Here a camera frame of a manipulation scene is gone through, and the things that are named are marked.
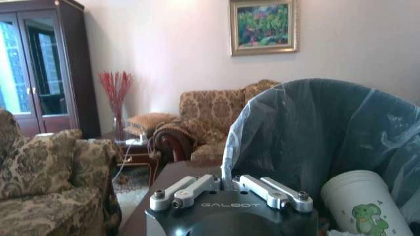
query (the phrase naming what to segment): green cartoon sticker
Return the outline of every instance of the green cartoon sticker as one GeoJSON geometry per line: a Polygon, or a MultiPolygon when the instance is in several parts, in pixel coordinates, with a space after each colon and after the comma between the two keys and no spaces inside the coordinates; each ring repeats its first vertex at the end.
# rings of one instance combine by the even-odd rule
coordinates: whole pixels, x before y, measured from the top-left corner
{"type": "Polygon", "coordinates": [[[354,206],[352,215],[356,218],[357,232],[364,235],[386,236],[388,223],[380,217],[380,208],[373,203],[354,206]]]}

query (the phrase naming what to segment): armchair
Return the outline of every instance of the armchair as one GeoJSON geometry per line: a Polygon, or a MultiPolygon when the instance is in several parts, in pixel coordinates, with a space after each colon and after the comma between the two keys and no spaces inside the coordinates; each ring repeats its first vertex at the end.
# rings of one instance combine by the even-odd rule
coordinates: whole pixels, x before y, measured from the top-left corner
{"type": "Polygon", "coordinates": [[[164,160],[221,164],[225,138],[237,115],[248,101],[276,84],[261,80],[238,90],[182,93],[180,118],[161,124],[153,135],[164,160]]]}

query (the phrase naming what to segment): clear plastic bag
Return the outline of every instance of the clear plastic bag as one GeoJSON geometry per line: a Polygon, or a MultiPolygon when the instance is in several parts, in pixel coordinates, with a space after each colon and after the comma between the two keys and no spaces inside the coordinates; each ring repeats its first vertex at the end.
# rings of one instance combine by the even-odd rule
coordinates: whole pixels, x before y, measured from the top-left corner
{"type": "Polygon", "coordinates": [[[326,180],[357,169],[380,174],[405,220],[420,223],[417,106],[328,79],[280,84],[249,101],[226,138],[225,188],[234,175],[266,176],[321,204],[326,180]]]}

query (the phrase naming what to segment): painting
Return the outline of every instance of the painting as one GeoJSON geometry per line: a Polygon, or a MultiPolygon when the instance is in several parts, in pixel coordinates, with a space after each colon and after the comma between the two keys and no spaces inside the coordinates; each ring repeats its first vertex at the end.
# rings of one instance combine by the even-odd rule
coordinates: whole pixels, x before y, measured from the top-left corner
{"type": "Polygon", "coordinates": [[[232,55],[297,51],[296,0],[230,0],[232,55]]]}

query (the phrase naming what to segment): white cup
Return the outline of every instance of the white cup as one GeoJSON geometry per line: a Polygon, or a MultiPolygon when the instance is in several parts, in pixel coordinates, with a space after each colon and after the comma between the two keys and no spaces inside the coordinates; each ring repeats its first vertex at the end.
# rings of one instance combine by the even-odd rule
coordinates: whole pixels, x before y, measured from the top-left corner
{"type": "Polygon", "coordinates": [[[357,170],[337,175],[325,183],[321,198],[341,231],[369,236],[413,235],[374,172],[357,170]]]}

